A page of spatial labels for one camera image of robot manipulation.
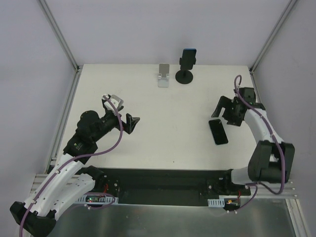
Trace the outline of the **black round-base phone stand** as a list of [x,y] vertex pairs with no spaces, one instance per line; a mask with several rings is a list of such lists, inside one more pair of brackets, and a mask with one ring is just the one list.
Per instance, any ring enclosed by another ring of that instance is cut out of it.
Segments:
[[175,79],[180,84],[189,84],[193,81],[193,74],[191,70],[180,70],[176,73]]

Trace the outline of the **blue-edged black smartphone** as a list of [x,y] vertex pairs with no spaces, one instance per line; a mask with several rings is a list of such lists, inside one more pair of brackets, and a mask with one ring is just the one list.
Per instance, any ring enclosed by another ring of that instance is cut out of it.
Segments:
[[181,70],[191,70],[196,64],[196,53],[195,48],[185,48],[183,49],[183,54],[181,58]]

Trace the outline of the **white folding phone stand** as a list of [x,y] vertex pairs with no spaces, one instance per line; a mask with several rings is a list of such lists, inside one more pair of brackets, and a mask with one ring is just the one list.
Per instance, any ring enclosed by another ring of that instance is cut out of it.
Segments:
[[167,63],[161,63],[158,66],[158,87],[169,87],[169,71],[170,65]]

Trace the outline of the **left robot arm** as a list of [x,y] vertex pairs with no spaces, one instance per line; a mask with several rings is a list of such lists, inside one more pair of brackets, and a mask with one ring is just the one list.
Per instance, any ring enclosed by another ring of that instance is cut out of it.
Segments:
[[104,188],[104,173],[89,166],[69,187],[67,182],[89,160],[96,156],[97,141],[112,129],[130,134],[140,118],[126,114],[126,122],[120,115],[106,110],[100,118],[95,111],[86,111],[80,116],[76,132],[68,141],[59,162],[36,191],[25,201],[16,201],[10,212],[20,226],[19,235],[27,231],[34,237],[46,237],[54,229],[57,220],[81,196],[89,191],[99,192]]

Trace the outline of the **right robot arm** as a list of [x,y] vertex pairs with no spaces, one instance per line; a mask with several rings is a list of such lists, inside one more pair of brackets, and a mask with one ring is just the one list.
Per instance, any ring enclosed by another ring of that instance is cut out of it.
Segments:
[[262,185],[272,194],[280,195],[290,176],[294,145],[286,143],[276,133],[268,120],[266,108],[256,101],[253,88],[242,87],[234,92],[233,99],[220,97],[211,116],[213,119],[222,116],[228,125],[233,126],[241,126],[245,122],[256,147],[246,167],[227,170],[222,189],[226,194],[233,195],[240,185]]

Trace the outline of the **right aluminium frame post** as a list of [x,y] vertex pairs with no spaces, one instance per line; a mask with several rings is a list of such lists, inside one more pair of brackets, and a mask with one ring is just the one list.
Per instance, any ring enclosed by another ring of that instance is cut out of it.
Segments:
[[287,21],[288,17],[294,10],[295,6],[299,3],[299,0],[289,0],[286,4],[284,10],[282,11],[280,17],[276,21],[273,29],[271,30],[269,36],[267,37],[265,43],[263,44],[262,48],[260,49],[256,59],[254,60],[253,64],[249,68],[249,72],[251,75],[254,74],[256,69],[258,68],[259,64],[261,63],[262,59],[264,58],[265,54],[268,52],[269,48],[271,47],[273,41],[277,37],[278,33],[282,29],[283,25]]

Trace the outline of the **aluminium frame post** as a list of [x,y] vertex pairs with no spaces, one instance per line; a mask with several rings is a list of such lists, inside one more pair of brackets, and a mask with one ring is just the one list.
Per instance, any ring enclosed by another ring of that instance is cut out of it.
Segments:
[[57,41],[59,42],[62,50],[64,51],[67,59],[69,60],[70,64],[72,65],[73,69],[75,70],[75,72],[79,72],[81,67],[80,65],[77,63],[68,43],[66,42],[64,35],[60,29],[60,27],[58,26],[58,23],[47,3],[47,1],[45,0],[38,0],[37,1],[41,10],[43,11]]
[[273,29],[271,30],[269,36],[267,37],[265,43],[263,44],[262,48],[260,49],[256,59],[254,60],[253,64],[249,68],[249,72],[251,75],[254,74],[256,69],[258,68],[259,64],[261,63],[262,59],[264,58],[265,54],[268,52],[269,48],[271,47],[273,41],[277,37],[278,33],[282,29],[283,25],[287,21],[288,17],[294,10],[295,6],[299,3],[299,0],[289,0],[286,4],[284,10],[282,11],[280,17],[276,21]]

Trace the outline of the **left aluminium frame post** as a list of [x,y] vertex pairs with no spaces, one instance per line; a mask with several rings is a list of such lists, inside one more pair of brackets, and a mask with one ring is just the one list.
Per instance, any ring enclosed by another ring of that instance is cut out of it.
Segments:
[[58,26],[58,23],[47,3],[47,1],[45,0],[38,0],[37,1],[41,10],[43,11],[57,41],[59,42],[62,50],[64,51],[67,59],[69,60],[70,64],[72,65],[73,69],[75,70],[75,72],[79,72],[81,67],[80,65],[77,63],[68,43],[66,42],[64,35],[60,29],[60,27]]

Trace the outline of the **aluminium extrusion rail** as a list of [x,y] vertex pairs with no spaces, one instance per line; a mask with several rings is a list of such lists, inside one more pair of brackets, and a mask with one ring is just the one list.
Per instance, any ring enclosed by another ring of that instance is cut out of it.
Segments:
[[[280,189],[280,184],[266,184],[272,191],[278,192]],[[289,179],[287,183],[285,183],[283,191],[279,195],[275,195],[271,193],[267,188],[265,188],[263,185],[257,185],[258,190],[255,198],[265,198],[265,199],[298,199],[299,195],[297,192],[297,189],[295,187],[295,182],[293,180]],[[251,195],[255,192],[255,187],[250,188]]]

